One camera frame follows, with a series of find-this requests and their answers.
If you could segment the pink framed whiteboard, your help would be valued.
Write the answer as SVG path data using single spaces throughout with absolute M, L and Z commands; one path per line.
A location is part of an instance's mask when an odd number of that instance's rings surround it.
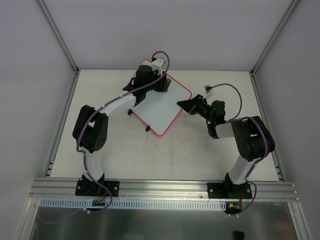
M 177 119 L 182 108 L 177 105 L 178 101 L 192 98 L 192 92 L 170 74 L 171 79 L 167 92 L 149 91 L 145 99 L 132 108 L 135 114 L 145 125 L 150 126 L 150 131 L 162 137 L 173 122 Z

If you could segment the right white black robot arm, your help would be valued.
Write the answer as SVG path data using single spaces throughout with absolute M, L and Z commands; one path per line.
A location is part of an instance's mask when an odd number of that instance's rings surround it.
M 275 141 L 259 116 L 225 120 L 225 102 L 211 104 L 202 95 L 178 101 L 185 112 L 206 120 L 207 131 L 213 139 L 234 138 L 239 156 L 221 183 L 208 183 L 209 199 L 252 199 L 252 184 L 248 177 L 257 163 L 275 150 Z

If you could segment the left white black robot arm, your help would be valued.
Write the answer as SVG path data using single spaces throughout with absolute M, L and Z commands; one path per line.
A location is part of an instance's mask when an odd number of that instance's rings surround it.
M 170 81 L 167 70 L 161 67 L 140 65 L 135 76 L 119 96 L 99 107 L 81 107 L 72 136 L 76 140 L 76 151 L 83 154 L 84 178 L 88 180 L 87 189 L 93 195 L 104 191 L 104 173 L 98 151 L 107 141 L 109 118 L 117 111 L 132 109 L 140 104 L 150 91 L 165 93 Z

